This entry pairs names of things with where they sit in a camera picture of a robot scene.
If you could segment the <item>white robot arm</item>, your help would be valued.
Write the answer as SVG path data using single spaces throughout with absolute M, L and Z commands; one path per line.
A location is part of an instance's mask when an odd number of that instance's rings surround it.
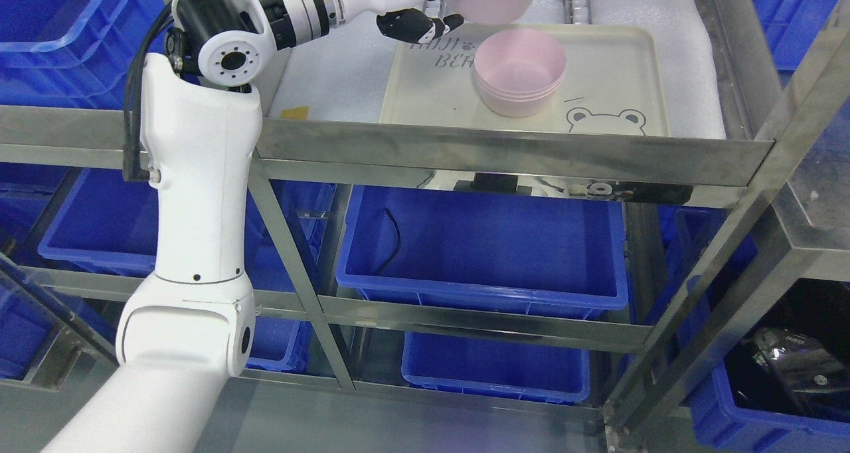
M 127 300 L 118 368 L 46 452 L 191 452 L 242 373 L 255 302 L 245 271 L 253 80 L 328 35 L 336 0 L 172 0 L 131 63 L 124 178 L 157 190 L 154 271 Z

